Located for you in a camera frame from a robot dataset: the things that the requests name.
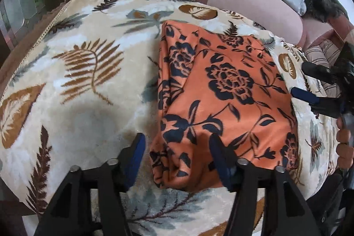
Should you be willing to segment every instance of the beige blanket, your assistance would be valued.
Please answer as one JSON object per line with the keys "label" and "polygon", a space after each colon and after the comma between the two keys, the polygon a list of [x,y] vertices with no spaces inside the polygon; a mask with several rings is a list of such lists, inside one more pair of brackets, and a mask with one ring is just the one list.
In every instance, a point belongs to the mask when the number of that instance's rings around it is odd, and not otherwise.
{"label": "beige blanket", "polygon": [[[137,132],[148,144],[156,135],[155,62],[167,19],[254,35],[269,49],[288,89],[325,95],[318,81],[301,73],[301,52],[237,13],[192,0],[71,0],[23,60],[0,103],[0,175],[36,213],[44,212],[70,166],[100,166]],[[304,102],[293,99],[293,106],[299,166],[292,176],[308,198],[334,171],[336,126],[329,117],[316,118]],[[137,233],[205,236],[225,229],[234,194],[225,188],[197,194],[156,188],[147,145],[136,184],[122,197]],[[262,197],[260,191],[255,226]]]}

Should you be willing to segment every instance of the black plastic part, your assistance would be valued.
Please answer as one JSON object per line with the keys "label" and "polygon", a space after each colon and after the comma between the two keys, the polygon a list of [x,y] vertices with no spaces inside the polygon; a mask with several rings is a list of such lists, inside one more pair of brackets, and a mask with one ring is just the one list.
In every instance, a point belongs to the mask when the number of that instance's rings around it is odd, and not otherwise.
{"label": "black plastic part", "polygon": [[310,208],[284,168],[270,170],[238,161],[234,150],[215,133],[209,146],[222,183],[237,192],[224,236],[252,235],[258,188],[266,190],[262,236],[320,236]]}
{"label": "black plastic part", "polygon": [[69,172],[41,218],[34,236],[86,236],[92,222],[90,190],[83,186],[83,172]]}
{"label": "black plastic part", "polygon": [[337,119],[341,115],[342,100],[332,97],[318,97],[317,104],[310,104],[311,111]]}
{"label": "black plastic part", "polygon": [[316,65],[309,61],[304,61],[301,66],[302,71],[314,79],[324,81],[329,84],[334,84],[334,79],[331,75],[331,70],[323,65]]}
{"label": "black plastic part", "polygon": [[[133,144],[118,156],[122,162],[69,172],[48,204],[34,235],[91,236],[99,229],[104,236],[138,235],[129,229],[119,192],[126,192],[130,188],[127,185],[134,184],[144,150],[145,136],[139,133]],[[90,192],[96,188],[100,223],[93,222],[91,215]]]}
{"label": "black plastic part", "polygon": [[310,208],[286,171],[274,170],[266,188],[262,235],[320,236]]}
{"label": "black plastic part", "polygon": [[119,191],[114,186],[112,170],[106,163],[98,179],[98,203],[100,206],[100,217],[104,236],[131,236],[131,232],[125,218],[124,209],[120,199]]}

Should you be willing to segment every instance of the orange cloth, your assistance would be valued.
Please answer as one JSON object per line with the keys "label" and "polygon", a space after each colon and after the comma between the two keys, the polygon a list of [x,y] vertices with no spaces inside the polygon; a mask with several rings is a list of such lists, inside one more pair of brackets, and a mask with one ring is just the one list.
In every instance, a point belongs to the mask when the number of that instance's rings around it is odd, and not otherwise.
{"label": "orange cloth", "polygon": [[160,42],[160,133],[150,147],[161,188],[222,186],[211,133],[256,166],[298,165],[297,121],[284,80],[254,36],[226,36],[166,21]]}

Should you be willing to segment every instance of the person's hand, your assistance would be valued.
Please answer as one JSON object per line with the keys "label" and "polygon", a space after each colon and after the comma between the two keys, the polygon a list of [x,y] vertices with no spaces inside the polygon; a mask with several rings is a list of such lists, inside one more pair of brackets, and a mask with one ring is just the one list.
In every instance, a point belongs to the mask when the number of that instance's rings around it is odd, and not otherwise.
{"label": "person's hand", "polygon": [[350,130],[343,128],[343,122],[341,118],[337,119],[337,126],[340,129],[337,133],[337,141],[339,142],[337,146],[338,166],[339,168],[346,169],[353,165],[354,158],[354,148],[349,147]]}

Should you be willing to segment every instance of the fern leaf print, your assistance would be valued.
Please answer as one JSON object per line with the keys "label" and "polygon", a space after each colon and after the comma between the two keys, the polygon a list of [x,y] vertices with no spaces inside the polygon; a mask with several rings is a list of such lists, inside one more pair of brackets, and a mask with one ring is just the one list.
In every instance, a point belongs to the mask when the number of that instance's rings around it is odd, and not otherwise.
{"label": "fern leaf print", "polygon": [[190,216],[202,208],[199,204],[209,199],[209,190],[199,193],[164,189],[159,197],[148,189],[144,195],[123,195],[123,207],[131,229],[145,236],[156,236],[156,228],[174,230],[177,222],[190,222]]}
{"label": "fern leaf print", "polygon": [[48,132],[42,125],[41,129],[41,146],[39,147],[39,152],[37,153],[37,162],[33,167],[33,173],[31,174],[31,181],[29,181],[28,189],[28,199],[26,199],[29,207],[37,213],[40,217],[48,203],[45,198],[47,197],[47,192],[45,188],[47,187],[47,173],[49,171],[50,165],[50,151],[52,146],[48,146]]}
{"label": "fern leaf print", "polygon": [[110,80],[120,71],[119,64],[123,60],[120,56],[123,52],[116,52],[120,45],[114,46],[113,44],[114,41],[107,43],[106,40],[100,43],[100,39],[94,43],[84,42],[80,47],[74,45],[74,49],[53,57],[64,60],[68,71],[65,77],[69,81],[62,85],[66,88],[61,93],[66,97],[62,104],[91,90],[108,105],[113,105],[107,97],[97,91],[98,86]]}
{"label": "fern leaf print", "polygon": [[84,17],[88,16],[88,14],[82,14],[80,15],[79,13],[75,13],[72,16],[69,16],[62,21],[56,23],[51,30],[49,31],[48,35],[52,32],[52,34],[57,33],[58,30],[62,29],[72,29],[73,27],[78,27],[80,26],[83,22],[82,19]]}
{"label": "fern leaf print", "polygon": [[104,0],[103,3],[93,8],[93,12],[102,12],[114,6],[114,4],[119,0]]}

